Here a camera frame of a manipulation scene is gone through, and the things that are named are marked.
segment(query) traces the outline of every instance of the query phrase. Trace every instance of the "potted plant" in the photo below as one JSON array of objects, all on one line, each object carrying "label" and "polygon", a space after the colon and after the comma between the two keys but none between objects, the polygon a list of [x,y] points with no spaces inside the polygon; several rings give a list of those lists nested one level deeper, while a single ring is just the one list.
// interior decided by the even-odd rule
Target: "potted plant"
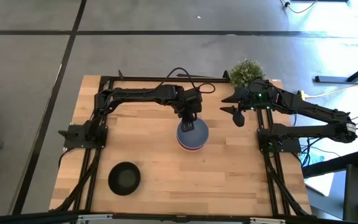
[{"label": "potted plant", "polygon": [[258,78],[265,78],[266,74],[259,62],[245,59],[229,71],[230,83],[233,86],[249,86]]}]

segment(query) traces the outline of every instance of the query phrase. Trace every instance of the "green plant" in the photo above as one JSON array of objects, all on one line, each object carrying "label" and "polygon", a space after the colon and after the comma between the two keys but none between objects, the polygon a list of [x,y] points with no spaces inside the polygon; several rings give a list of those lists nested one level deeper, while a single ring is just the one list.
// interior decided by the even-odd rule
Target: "green plant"
[{"label": "green plant", "polygon": [[244,84],[248,86],[257,78],[265,78],[266,74],[260,63],[245,59],[229,71],[230,82],[233,86]]}]

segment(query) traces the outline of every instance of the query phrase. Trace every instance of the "wooden tabletop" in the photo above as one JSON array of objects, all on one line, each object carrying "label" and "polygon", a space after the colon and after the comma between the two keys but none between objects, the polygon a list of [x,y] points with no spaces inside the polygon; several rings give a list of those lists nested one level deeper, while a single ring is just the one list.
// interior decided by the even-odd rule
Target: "wooden tabletop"
[{"label": "wooden tabletop", "polygon": [[[93,110],[93,96],[100,76],[85,76],[78,95],[73,122],[83,124]],[[271,80],[282,87],[280,80]],[[171,83],[191,88],[190,83]],[[114,87],[153,88],[158,82],[114,82]],[[271,215],[265,164],[258,150],[256,112],[244,113],[246,124],[238,128],[231,115],[219,110],[221,100],[233,93],[228,83],[214,83],[216,91],[203,94],[198,117],[209,127],[209,139],[197,152],[183,150],[176,138],[180,119],[170,106],[125,103],[108,116],[106,147],[102,150],[92,201],[92,212]],[[208,91],[206,85],[201,90]],[[273,113],[275,123],[290,124],[289,115]],[[57,175],[50,208],[56,208],[73,190],[80,175],[84,149],[64,156]],[[304,210],[310,212],[299,161],[281,153],[285,183]],[[128,196],[114,194],[108,175],[118,163],[136,164],[141,173],[138,189]],[[83,191],[85,206],[88,186]],[[280,191],[275,188],[282,213]]]}]

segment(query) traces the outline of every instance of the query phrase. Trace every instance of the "concrete floor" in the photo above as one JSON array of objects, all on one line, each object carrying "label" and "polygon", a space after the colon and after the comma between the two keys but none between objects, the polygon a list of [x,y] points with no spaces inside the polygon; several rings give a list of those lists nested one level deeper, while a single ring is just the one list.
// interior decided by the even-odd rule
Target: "concrete floor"
[{"label": "concrete floor", "polygon": [[[308,4],[291,5],[302,9]],[[0,0],[0,29],[71,30],[79,5],[78,0]],[[196,75],[220,77],[249,58],[264,66],[268,78],[281,79],[287,90],[317,95],[342,85],[315,84],[314,76],[349,76],[358,70],[358,21],[340,2],[318,2],[312,10],[294,14],[284,11],[279,0],[93,0],[86,5],[80,30],[315,31],[336,38],[77,36],[24,213],[48,210],[63,147],[57,131],[69,125],[83,75],[117,75],[120,69],[127,76],[165,76],[181,66]],[[0,140],[5,142],[0,150],[0,215],[11,212],[67,40],[0,36]],[[358,87],[310,101],[358,115]],[[298,118],[298,125],[316,123]],[[345,145],[327,140],[318,147],[347,154],[358,150],[358,141]]]}]

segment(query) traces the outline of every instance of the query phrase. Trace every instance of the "black bowl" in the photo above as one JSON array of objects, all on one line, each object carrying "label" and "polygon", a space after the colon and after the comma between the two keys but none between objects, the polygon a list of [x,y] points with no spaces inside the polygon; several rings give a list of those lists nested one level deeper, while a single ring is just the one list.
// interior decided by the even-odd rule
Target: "black bowl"
[{"label": "black bowl", "polygon": [[129,195],[139,186],[140,171],[131,162],[121,162],[111,169],[108,181],[115,194]]}]

